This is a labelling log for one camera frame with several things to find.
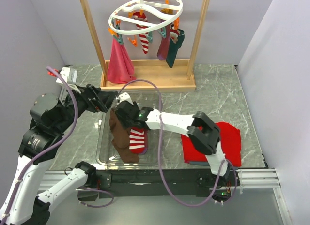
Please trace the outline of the maroon purple ribbed sock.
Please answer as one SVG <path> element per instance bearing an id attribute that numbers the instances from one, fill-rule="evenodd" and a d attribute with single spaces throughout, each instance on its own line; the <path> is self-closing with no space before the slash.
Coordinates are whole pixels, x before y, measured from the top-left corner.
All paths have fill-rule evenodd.
<path id="1" fill-rule="evenodd" d="M 144 129 L 144 148 L 140 152 L 140 155 L 144 155 L 148 150 L 148 130 Z"/>

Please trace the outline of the brown sock with striped cuff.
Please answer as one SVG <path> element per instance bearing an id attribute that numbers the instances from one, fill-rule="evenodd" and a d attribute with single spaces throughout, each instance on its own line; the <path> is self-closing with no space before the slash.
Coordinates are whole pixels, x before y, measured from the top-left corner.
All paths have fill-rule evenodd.
<path id="1" fill-rule="evenodd" d="M 126 164 L 134 164 L 138 163 L 140 158 L 137 154 L 133 154 L 129 150 L 129 142 L 125 142 L 124 144 L 118 144 L 115 139 L 112 140 L 112 144 L 116 151 L 118 152 L 121 160 Z"/>

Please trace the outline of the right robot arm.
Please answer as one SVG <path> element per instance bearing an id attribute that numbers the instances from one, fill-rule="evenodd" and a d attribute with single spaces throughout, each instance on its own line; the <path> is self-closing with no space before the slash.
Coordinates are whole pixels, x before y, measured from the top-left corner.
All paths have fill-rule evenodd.
<path id="1" fill-rule="evenodd" d="M 223 186 L 229 181 L 231 168 L 222 150 L 220 128 L 204 112 L 173 114 L 123 101 L 116 106 L 115 114 L 124 128 L 162 129 L 188 137 L 194 149 L 206 157 L 213 182 Z"/>

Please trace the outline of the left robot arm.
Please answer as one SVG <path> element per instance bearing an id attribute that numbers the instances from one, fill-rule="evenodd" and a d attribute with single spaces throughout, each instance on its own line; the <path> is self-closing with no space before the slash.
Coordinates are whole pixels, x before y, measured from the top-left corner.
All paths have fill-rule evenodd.
<path id="1" fill-rule="evenodd" d="M 30 128 L 23 135 L 18 164 L 9 194 L 0 210 L 2 225 L 44 225 L 52 211 L 80 187 L 97 188 L 96 168 L 81 161 L 61 181 L 39 194 L 45 172 L 56 157 L 58 148 L 68 138 L 64 132 L 74 127 L 85 111 L 108 112 L 118 93 L 101 91 L 94 85 L 79 87 L 64 103 L 54 94 L 36 98 L 30 110 Z"/>

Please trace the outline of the wooden hanger stand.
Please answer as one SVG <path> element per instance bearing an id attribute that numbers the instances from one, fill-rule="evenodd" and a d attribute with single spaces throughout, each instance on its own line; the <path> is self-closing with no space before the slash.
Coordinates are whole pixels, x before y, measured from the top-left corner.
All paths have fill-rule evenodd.
<path id="1" fill-rule="evenodd" d="M 197 24 L 190 58 L 177 59 L 176 68 L 168 67 L 168 65 L 161 60 L 132 60 L 137 79 L 144 79 L 153 82 L 159 88 L 160 92 L 193 92 L 195 90 L 196 83 L 193 67 L 209 3 L 210 0 L 202 1 L 200 18 Z M 88 0 L 80 0 L 80 4 L 102 69 L 100 88 L 104 91 L 120 90 L 124 86 L 123 83 L 113 83 L 107 79 L 108 68 L 111 66 L 111 61 L 104 59 Z M 118 19 L 133 23 L 133 19 L 118 16 L 117 13 L 119 11 L 130 13 L 137 9 L 148 11 L 164 20 L 163 23 L 157 25 L 142 21 L 139 22 L 140 25 L 146 26 L 146 29 L 141 30 L 142 33 L 151 33 L 165 27 L 170 22 L 174 22 L 175 26 L 178 26 L 179 17 L 183 11 L 183 4 L 181 0 L 132 0 L 116 9 L 109 20 Z"/>

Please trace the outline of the white round clip hanger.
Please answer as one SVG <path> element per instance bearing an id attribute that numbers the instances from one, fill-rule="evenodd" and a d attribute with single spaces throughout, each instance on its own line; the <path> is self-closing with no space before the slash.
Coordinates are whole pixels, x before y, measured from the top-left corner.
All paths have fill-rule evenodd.
<path id="1" fill-rule="evenodd" d="M 131 0 L 118 6 L 108 19 L 113 35 L 138 35 L 175 22 L 183 12 L 182 0 Z"/>

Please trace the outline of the pink cloth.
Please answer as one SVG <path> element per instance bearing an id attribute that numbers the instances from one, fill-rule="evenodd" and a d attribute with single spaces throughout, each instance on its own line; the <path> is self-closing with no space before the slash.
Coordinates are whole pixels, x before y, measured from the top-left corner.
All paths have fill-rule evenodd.
<path id="1" fill-rule="evenodd" d="M 122 84 L 135 79 L 134 66 L 125 46 L 114 39 L 112 42 L 107 81 Z"/>

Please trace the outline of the clear plastic tray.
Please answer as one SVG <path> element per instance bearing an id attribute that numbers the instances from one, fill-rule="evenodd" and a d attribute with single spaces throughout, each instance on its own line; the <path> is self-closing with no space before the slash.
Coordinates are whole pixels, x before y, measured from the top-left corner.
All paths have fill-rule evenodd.
<path id="1" fill-rule="evenodd" d="M 150 107 L 158 109 L 159 106 L 159 96 L 155 91 L 134 91 L 134 90 L 124 90 L 122 93 L 127 92 L 132 101 L 136 102 L 139 108 Z M 116 99 L 113 101 L 111 106 L 116 109 L 118 106 Z M 100 136 L 97 149 L 97 162 L 103 165 L 106 169 L 130 169 L 130 168 L 149 168 L 157 166 L 157 150 L 158 150 L 158 140 L 159 131 L 158 130 L 148 130 L 148 150 L 144 155 L 138 155 L 140 160 L 138 163 L 126 164 L 124 163 L 116 149 L 112 144 L 113 135 L 109 127 L 110 111 L 111 109 L 103 115 L 103 124 L 100 128 Z"/>

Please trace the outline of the santa red white striped sock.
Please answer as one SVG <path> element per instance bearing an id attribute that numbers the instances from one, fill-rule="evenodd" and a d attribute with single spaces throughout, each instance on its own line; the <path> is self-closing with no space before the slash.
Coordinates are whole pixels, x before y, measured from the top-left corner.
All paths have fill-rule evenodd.
<path id="1" fill-rule="evenodd" d="M 138 21 L 148 22 L 145 13 L 141 13 L 140 11 L 134 12 L 133 13 L 133 18 L 135 20 L 138 20 Z M 136 27 L 137 27 L 138 30 L 148 28 L 147 26 L 140 25 L 140 24 L 136 24 Z M 142 46 L 142 51 L 144 52 L 144 54 L 147 54 L 149 52 L 149 39 L 148 39 L 148 35 L 149 35 L 149 33 L 141 33 L 141 34 L 139 34 L 139 39 L 140 39 L 140 43 L 141 43 L 141 46 Z"/>

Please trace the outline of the dark teal santa sock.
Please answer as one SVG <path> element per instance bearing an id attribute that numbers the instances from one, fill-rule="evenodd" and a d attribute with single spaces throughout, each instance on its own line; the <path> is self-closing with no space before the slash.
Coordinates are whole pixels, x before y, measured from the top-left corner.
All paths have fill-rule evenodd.
<path id="1" fill-rule="evenodd" d="M 170 27 L 170 43 L 166 56 L 166 63 L 170 68 L 174 66 L 178 50 L 181 48 L 185 39 L 185 32 L 182 29 L 174 29 L 174 25 Z"/>

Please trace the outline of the red folded cloth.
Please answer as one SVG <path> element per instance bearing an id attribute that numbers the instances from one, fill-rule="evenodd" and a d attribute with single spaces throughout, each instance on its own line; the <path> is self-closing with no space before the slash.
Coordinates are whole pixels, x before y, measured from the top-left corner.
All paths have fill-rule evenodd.
<path id="1" fill-rule="evenodd" d="M 218 122 L 222 151 L 234 167 L 241 167 L 242 139 L 241 131 L 226 122 Z M 208 166 L 207 158 L 195 150 L 189 137 L 181 135 L 184 162 L 191 165 Z"/>

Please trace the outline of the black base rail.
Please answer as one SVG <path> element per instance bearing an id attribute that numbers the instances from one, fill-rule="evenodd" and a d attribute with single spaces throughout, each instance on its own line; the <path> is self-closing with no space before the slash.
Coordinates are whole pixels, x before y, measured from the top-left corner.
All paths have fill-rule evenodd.
<path id="1" fill-rule="evenodd" d="M 175 196 L 208 197 L 216 182 L 209 169 L 164 169 L 165 181 Z M 159 170 L 97 170 L 84 187 L 105 190 L 115 197 L 169 195 Z"/>

